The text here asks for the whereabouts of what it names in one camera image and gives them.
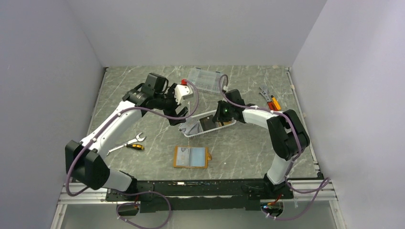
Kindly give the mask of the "white plastic basket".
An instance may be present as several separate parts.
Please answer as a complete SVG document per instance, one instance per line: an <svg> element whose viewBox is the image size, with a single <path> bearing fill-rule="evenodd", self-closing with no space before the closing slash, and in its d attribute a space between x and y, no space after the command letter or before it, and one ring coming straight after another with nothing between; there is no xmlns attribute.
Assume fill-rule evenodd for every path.
<svg viewBox="0 0 405 229"><path fill-rule="evenodd" d="M213 116L216 110L196 114L186 119L185 123L179 125L179 131L185 137L192 138L210 132L218 131L230 127L236 123L235 120L230 122L214 122Z"/></svg>

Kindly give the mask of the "silver VIP card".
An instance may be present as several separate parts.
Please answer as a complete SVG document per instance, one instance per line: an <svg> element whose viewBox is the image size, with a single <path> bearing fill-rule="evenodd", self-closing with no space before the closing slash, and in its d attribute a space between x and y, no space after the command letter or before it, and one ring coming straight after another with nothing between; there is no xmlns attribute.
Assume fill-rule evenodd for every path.
<svg viewBox="0 0 405 229"><path fill-rule="evenodd" d="M176 151L176 166L187 167L190 165L190 148L178 147Z"/></svg>

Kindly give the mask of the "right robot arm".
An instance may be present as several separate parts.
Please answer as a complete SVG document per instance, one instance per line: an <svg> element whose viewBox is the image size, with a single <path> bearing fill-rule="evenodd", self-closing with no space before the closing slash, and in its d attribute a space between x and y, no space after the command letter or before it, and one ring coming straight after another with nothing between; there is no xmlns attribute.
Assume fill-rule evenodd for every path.
<svg viewBox="0 0 405 229"><path fill-rule="evenodd" d="M218 102L214 115L217 122L235 120L244 124L257 125L269 132L273 150L276 153L270 169L264 176L263 192L275 198L287 184L292 165L310 145L310 138L294 110L272 111L256 105L246 105L240 92L233 89L221 91L223 100Z"/></svg>

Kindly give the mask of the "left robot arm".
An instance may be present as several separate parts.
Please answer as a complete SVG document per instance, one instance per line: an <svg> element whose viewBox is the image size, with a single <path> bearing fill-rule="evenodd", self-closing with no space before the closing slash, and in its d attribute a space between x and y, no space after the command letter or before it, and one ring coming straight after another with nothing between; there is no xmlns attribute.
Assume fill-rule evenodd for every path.
<svg viewBox="0 0 405 229"><path fill-rule="evenodd" d="M86 188L97 190L109 188L118 191L124 200L132 200L137 192L137 179L132 175L110 169L105 158L117 139L146 113L167 118L170 125L184 123L192 113L183 108L176 109L183 99L199 98L193 83L182 80L180 84L169 84L159 74L149 73L145 82L127 91L113 113L93 132L80 141L71 140L65 147L66 182L70 196L71 178L85 184Z"/></svg>

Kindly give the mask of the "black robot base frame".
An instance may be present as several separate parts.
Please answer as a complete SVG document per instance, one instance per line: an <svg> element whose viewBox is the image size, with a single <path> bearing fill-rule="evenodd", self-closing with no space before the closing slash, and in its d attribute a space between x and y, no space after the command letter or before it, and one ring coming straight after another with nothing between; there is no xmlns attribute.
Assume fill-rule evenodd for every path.
<svg viewBox="0 0 405 229"><path fill-rule="evenodd" d="M130 197L109 189L106 201L136 201L141 213L153 213L168 210L168 204L172 210L260 210L263 204L293 199L285 184L272 185L263 178L139 181L138 191L142 195Z"/></svg>

